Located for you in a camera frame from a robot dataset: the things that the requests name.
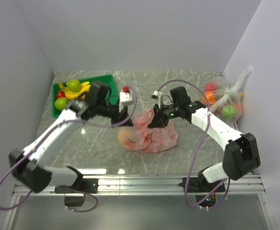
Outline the pink plastic bag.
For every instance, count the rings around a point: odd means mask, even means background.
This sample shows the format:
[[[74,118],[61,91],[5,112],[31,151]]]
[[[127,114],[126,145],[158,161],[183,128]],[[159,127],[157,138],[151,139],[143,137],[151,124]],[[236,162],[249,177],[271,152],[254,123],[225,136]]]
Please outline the pink plastic bag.
[[[121,147],[143,153],[157,153],[177,145],[178,133],[172,121],[165,128],[148,128],[154,118],[154,111],[148,109],[132,117],[133,126],[118,128]]]

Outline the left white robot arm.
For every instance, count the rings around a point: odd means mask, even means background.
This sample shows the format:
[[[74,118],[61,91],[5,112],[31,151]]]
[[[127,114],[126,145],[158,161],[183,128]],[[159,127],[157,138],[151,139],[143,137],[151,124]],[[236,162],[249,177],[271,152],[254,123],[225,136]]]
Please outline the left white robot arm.
[[[83,187],[83,174],[73,167],[51,168],[47,164],[52,155],[82,125],[90,124],[95,116],[110,118],[111,127],[131,126],[132,113],[128,106],[136,106],[134,88],[121,91],[116,104],[106,101],[109,86],[93,82],[88,92],[68,102],[55,122],[34,142],[22,151],[14,149],[9,154],[13,176],[31,191],[39,193],[48,186],[66,186],[77,193]]]

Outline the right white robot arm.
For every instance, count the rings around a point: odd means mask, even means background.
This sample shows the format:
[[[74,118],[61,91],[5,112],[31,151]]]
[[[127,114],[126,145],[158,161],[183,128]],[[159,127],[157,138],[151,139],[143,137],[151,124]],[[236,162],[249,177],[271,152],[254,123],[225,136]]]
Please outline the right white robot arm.
[[[185,87],[170,90],[172,103],[162,104],[162,93],[155,91],[154,118],[149,128],[165,128],[170,119],[180,117],[201,128],[223,149],[221,163],[209,166],[198,174],[198,186],[209,191],[215,182],[224,179],[238,180],[261,165],[257,140],[251,133],[243,134],[221,121],[200,101],[191,101]]]

